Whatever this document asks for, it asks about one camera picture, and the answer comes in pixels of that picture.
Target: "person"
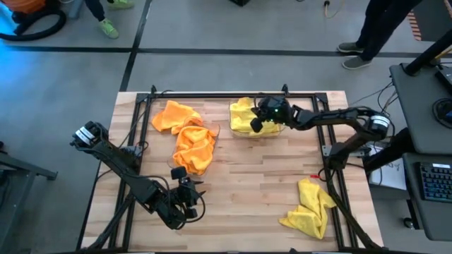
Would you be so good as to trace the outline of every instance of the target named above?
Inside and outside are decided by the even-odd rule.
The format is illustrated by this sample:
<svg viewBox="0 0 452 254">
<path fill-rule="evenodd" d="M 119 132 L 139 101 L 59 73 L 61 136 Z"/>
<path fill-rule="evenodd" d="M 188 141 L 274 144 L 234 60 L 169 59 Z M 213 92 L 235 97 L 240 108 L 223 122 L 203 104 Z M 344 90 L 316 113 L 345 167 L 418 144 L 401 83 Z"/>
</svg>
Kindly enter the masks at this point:
<svg viewBox="0 0 452 254">
<path fill-rule="evenodd" d="M 366 19 L 359 39 L 338 46 L 339 52 L 356 52 L 360 55 L 344 61 L 342 66 L 348 70 L 355 70 L 370 65 L 394 30 L 421 1 L 371 0 L 367 6 Z"/>
<path fill-rule="evenodd" d="M 119 32 L 113 26 L 113 23 L 108 18 L 105 18 L 104 7 L 100 3 L 100 0 L 85 0 L 85 4 L 90 9 L 91 13 L 99 21 L 99 28 L 110 39 L 117 39 Z M 134 3 L 130 0 L 107 0 L 109 9 L 111 10 L 124 10 L 132 8 Z"/>
</svg>

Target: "keyboard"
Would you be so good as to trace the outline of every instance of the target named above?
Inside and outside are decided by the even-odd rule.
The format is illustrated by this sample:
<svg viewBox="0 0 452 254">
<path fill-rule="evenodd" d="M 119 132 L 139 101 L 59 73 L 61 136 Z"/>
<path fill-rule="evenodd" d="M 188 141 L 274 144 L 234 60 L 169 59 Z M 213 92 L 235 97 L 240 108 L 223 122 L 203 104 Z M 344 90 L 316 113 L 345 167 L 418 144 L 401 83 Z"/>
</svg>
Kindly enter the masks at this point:
<svg viewBox="0 0 452 254">
<path fill-rule="evenodd" d="M 424 200 L 452 202 L 452 166 L 417 163 Z"/>
</svg>

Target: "sneaker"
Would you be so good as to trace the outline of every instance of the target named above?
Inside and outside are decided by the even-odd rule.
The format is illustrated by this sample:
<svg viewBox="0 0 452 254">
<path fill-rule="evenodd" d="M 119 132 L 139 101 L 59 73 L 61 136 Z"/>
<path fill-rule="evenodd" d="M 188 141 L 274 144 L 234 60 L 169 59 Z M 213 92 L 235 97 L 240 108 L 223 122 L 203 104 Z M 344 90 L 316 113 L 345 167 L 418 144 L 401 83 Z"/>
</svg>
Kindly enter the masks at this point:
<svg viewBox="0 0 452 254">
<path fill-rule="evenodd" d="M 104 20 L 100 21 L 99 27 L 105 33 L 105 35 L 108 36 L 108 38 L 117 39 L 119 37 L 118 30 L 114 28 L 113 23 L 110 20 L 105 18 Z"/>
<path fill-rule="evenodd" d="M 361 57 L 356 56 L 343 62 L 342 66 L 347 70 L 357 70 L 359 68 L 369 66 L 371 62 L 372 61 L 363 61 Z"/>
<path fill-rule="evenodd" d="M 342 53 L 362 53 L 364 49 L 356 47 L 356 43 L 354 42 L 344 42 L 339 44 L 338 51 Z"/>
<path fill-rule="evenodd" d="M 108 8 L 110 10 L 124 10 L 132 8 L 134 5 L 135 3 L 130 0 L 113 0 L 113 3 L 108 2 Z"/>
</svg>

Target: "orange vacuum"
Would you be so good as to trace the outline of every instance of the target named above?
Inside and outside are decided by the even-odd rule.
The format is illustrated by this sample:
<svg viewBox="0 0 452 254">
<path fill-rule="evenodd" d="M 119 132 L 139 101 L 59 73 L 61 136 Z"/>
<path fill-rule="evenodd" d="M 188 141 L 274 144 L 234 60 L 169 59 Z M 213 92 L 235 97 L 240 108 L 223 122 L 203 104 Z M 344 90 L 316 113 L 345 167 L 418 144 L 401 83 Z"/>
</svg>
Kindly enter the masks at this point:
<svg viewBox="0 0 452 254">
<path fill-rule="evenodd" d="M 53 35 L 60 31 L 66 23 L 66 14 L 59 9 L 58 0 L 0 0 L 10 11 L 13 12 L 13 21 L 18 24 L 14 30 L 15 35 L 0 33 L 0 39 L 10 41 L 38 40 Z M 59 19 L 55 25 L 42 32 L 30 35 L 23 33 L 36 21 L 48 15 L 58 15 Z"/>
</svg>

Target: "yellow cloth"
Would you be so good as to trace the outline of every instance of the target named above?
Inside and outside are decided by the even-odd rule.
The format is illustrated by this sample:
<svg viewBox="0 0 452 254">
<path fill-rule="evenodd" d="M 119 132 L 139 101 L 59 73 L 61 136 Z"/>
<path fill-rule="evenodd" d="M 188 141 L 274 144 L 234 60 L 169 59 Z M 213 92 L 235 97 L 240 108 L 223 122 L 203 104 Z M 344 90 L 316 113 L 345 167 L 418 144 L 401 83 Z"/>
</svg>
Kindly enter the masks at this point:
<svg viewBox="0 0 452 254">
<path fill-rule="evenodd" d="M 298 181 L 299 200 L 301 204 L 297 209 L 289 211 L 287 218 L 279 222 L 293 229 L 299 229 L 309 236 L 323 239 L 328 215 L 325 207 L 332 208 L 336 204 L 318 184 L 311 183 L 309 179 Z"/>
<path fill-rule="evenodd" d="M 171 128 L 171 134 L 176 135 L 184 126 L 202 126 L 203 120 L 193 108 L 169 100 L 165 109 L 154 116 L 152 123 L 157 131 Z"/>
<path fill-rule="evenodd" d="M 277 133 L 280 131 L 279 125 L 271 122 L 263 122 L 263 128 L 259 133 L 255 133 L 251 128 L 251 120 L 256 115 L 251 111 L 254 102 L 249 97 L 240 98 L 237 103 L 230 105 L 231 129 L 240 133 L 248 133 L 251 137 L 257 137 L 267 133 Z"/>
<path fill-rule="evenodd" d="M 183 127 L 177 136 L 174 163 L 184 166 L 187 173 L 202 175 L 212 162 L 217 134 L 200 126 Z"/>
</svg>

